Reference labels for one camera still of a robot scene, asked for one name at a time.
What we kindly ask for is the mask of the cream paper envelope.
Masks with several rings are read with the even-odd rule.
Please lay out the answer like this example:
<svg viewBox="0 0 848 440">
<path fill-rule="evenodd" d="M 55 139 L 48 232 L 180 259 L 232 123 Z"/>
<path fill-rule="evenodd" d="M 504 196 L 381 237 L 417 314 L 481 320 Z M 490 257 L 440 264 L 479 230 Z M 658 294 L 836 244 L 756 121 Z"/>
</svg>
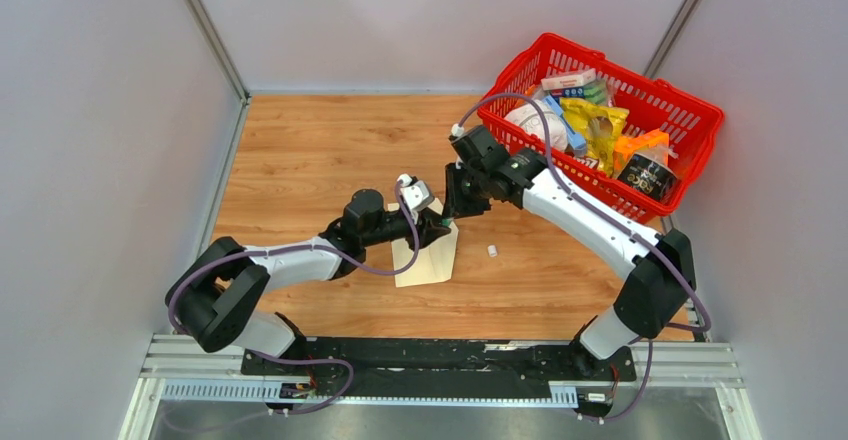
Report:
<svg viewBox="0 0 848 440">
<path fill-rule="evenodd" d="M 443 204 L 436 198 L 429 209 L 442 213 Z M 455 264 L 459 228 L 454 223 L 452 232 L 444 236 L 427 248 L 420 249 L 416 262 L 403 273 L 394 276 L 397 288 L 413 287 L 420 285 L 436 284 L 451 279 Z M 393 270 L 398 270 L 406 265 L 413 256 L 413 250 L 408 246 L 405 239 L 394 240 L 390 243 Z"/>
</svg>

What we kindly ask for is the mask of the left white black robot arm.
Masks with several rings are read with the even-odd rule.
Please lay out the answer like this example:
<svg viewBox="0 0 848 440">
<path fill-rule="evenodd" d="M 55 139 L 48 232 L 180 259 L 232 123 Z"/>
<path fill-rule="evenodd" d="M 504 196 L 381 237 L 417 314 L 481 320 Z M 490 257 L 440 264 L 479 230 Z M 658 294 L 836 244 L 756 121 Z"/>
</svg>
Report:
<svg viewBox="0 0 848 440">
<path fill-rule="evenodd" d="M 397 186 L 395 193 L 399 205 L 389 211 L 378 191 L 355 192 L 342 215 L 306 241 L 248 247 L 229 236 L 215 240 L 166 294 L 172 326 L 207 353 L 234 345 L 266 355 L 281 374 L 296 373 L 306 359 L 299 332 L 284 315 L 258 310 L 260 298 L 365 269 L 371 246 L 403 240 L 418 254 L 450 233 L 422 185 Z"/>
</svg>

